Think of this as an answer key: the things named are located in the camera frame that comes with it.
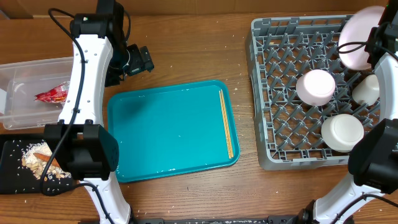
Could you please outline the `red snack wrapper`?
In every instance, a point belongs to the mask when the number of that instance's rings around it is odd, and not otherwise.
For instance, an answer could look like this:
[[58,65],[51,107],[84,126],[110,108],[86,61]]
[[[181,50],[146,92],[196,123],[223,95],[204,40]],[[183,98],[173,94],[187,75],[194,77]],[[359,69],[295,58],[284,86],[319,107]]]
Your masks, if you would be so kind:
[[35,95],[36,101],[44,103],[64,103],[67,99],[70,82],[65,81],[49,91]]

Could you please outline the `orange carrot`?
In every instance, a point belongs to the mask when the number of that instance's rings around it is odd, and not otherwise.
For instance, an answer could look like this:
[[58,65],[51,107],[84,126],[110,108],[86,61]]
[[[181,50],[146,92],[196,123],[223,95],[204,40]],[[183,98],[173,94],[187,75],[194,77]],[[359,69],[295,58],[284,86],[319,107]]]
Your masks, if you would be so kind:
[[[34,157],[35,157],[38,161],[40,161],[40,162],[45,162],[45,163],[48,163],[48,161],[50,160],[50,156],[47,156],[47,155],[45,155],[45,154],[41,154],[41,153],[38,153],[38,152],[35,152],[35,153],[34,153]],[[60,165],[59,165],[59,163],[57,162],[56,159],[53,159],[53,161],[51,162],[51,166],[52,166],[52,167],[58,167],[58,168],[60,168]]]

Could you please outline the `large white plate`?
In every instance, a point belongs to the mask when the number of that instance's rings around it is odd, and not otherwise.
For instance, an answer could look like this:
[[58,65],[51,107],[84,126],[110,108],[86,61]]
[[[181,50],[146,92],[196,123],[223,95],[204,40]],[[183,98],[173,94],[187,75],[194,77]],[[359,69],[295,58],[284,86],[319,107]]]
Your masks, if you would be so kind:
[[[349,42],[366,42],[373,27],[378,27],[380,18],[384,12],[382,6],[371,6],[358,11],[344,25],[339,36],[338,46]],[[367,70],[371,68],[368,63],[369,54],[361,47],[354,52],[339,54],[344,66],[351,70]]]

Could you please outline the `pale green bowl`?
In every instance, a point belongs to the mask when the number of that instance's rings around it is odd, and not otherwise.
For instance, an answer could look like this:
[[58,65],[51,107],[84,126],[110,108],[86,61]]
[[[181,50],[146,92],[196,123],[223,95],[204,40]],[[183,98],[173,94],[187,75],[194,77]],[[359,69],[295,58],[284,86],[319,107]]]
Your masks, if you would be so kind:
[[321,127],[322,139],[332,150],[350,152],[364,137],[361,122],[350,114],[327,118]]

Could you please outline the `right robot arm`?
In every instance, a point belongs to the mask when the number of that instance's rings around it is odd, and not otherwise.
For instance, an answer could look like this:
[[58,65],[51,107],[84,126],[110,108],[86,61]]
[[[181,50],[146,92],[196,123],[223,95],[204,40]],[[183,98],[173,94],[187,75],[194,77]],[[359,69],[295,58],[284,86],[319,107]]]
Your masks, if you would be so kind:
[[323,122],[324,142],[349,153],[348,173],[289,223],[348,223],[372,199],[384,200],[397,189],[397,1],[352,16],[341,31],[337,52],[349,69],[373,70],[379,86],[379,122],[368,133],[349,114]]

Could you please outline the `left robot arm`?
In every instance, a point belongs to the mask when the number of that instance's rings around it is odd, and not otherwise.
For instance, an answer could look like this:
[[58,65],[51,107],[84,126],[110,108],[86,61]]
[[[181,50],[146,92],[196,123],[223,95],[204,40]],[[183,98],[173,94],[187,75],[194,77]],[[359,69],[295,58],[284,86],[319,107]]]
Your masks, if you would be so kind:
[[154,69],[147,47],[128,44],[127,21],[129,14],[114,0],[99,1],[94,13],[72,16],[65,29],[74,53],[68,95],[57,123],[44,129],[50,162],[88,191],[100,223],[136,222],[116,178],[118,142],[103,124],[105,88]]

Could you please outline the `small white plate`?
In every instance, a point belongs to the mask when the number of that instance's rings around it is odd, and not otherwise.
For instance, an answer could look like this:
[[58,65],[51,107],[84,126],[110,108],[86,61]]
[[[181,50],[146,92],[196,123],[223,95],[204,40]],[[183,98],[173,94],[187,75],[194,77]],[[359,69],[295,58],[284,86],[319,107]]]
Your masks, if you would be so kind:
[[311,70],[297,80],[296,92],[306,104],[323,106],[335,91],[335,79],[324,70]]

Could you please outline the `rice and peanut scraps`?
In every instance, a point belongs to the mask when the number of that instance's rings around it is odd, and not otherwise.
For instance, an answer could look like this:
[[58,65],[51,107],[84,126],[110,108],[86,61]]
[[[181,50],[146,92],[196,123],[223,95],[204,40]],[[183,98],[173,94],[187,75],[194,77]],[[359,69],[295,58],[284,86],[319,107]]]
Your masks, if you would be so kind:
[[[43,141],[35,144],[30,143],[27,145],[25,149],[22,150],[22,157],[21,157],[22,167],[29,169],[33,173],[33,176],[37,180],[40,180],[47,163],[38,161],[34,157],[35,152],[45,154],[50,157],[52,155],[52,152],[48,147],[47,143]],[[52,167],[50,165],[44,177],[44,181],[55,180],[55,179],[61,180],[69,177],[71,177],[71,174],[69,172],[65,172],[61,168]]]

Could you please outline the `white upturned cup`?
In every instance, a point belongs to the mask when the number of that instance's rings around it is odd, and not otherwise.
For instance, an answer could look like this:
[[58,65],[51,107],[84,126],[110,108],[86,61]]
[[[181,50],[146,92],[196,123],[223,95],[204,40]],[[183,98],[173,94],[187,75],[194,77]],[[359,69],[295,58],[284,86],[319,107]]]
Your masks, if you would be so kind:
[[373,105],[379,98],[379,82],[377,76],[367,76],[352,91],[354,101],[359,104]]

